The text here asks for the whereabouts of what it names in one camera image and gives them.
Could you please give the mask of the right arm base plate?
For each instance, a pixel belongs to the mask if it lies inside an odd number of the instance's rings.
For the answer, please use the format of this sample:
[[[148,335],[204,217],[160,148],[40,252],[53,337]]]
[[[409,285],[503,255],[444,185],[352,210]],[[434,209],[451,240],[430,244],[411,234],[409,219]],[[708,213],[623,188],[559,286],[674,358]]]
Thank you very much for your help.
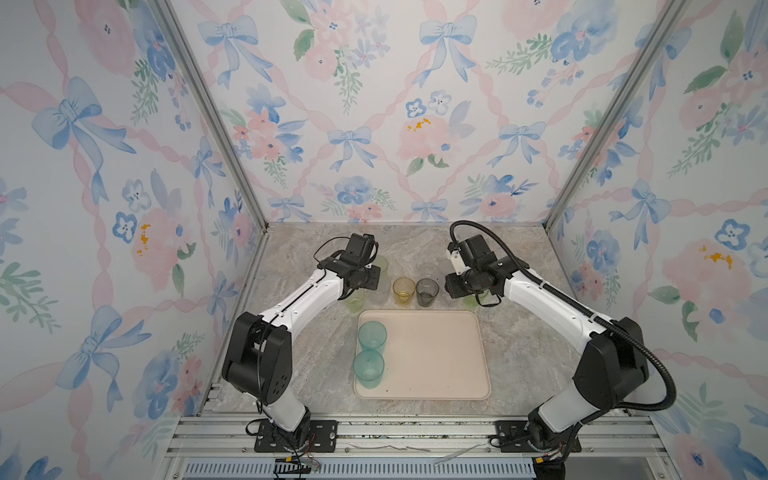
[[[574,429],[551,433],[545,427],[531,425],[528,420],[499,420],[488,443],[503,453],[533,453],[544,456],[581,452],[582,446]]]

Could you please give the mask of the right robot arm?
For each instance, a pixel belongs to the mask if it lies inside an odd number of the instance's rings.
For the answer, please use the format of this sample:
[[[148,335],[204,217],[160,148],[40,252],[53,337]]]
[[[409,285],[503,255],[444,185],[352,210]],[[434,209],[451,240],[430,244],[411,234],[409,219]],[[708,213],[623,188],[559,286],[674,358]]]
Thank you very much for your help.
[[[526,262],[497,255],[481,235],[453,238],[446,258],[454,269],[445,280],[451,297],[487,292],[498,303],[519,305],[554,329],[578,357],[571,380],[528,414],[521,436],[532,449],[549,452],[571,442],[580,425],[618,408],[648,380],[636,322],[591,311]]]

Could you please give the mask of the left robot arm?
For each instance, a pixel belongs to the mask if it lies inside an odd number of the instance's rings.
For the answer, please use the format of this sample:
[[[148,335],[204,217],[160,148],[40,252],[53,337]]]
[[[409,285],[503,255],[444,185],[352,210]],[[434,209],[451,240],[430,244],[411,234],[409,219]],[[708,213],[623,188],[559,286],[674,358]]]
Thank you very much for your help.
[[[345,239],[346,246],[319,260],[310,277],[285,299],[259,314],[239,315],[226,348],[222,378],[256,399],[271,433],[291,450],[307,446],[311,425],[310,409],[290,387],[295,337],[333,303],[378,287],[375,236],[352,233]]]

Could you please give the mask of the teal cup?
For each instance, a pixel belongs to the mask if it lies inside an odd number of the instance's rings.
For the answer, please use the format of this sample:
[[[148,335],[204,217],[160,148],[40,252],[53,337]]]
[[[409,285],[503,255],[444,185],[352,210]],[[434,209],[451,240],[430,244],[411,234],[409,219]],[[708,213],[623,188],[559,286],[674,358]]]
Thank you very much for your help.
[[[379,321],[368,321],[358,329],[358,342],[363,351],[383,353],[388,338],[386,327]]]
[[[373,389],[380,384],[384,370],[384,358],[376,350],[361,351],[353,362],[354,375],[366,389]]]

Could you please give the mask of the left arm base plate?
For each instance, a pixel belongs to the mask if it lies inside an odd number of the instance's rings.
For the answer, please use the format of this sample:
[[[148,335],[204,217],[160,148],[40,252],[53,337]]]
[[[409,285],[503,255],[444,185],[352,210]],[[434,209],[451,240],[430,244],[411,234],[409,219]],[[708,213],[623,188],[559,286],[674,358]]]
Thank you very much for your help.
[[[309,420],[293,432],[267,419],[254,420],[246,433],[254,438],[256,453],[333,453],[336,450],[339,423],[335,420]]]

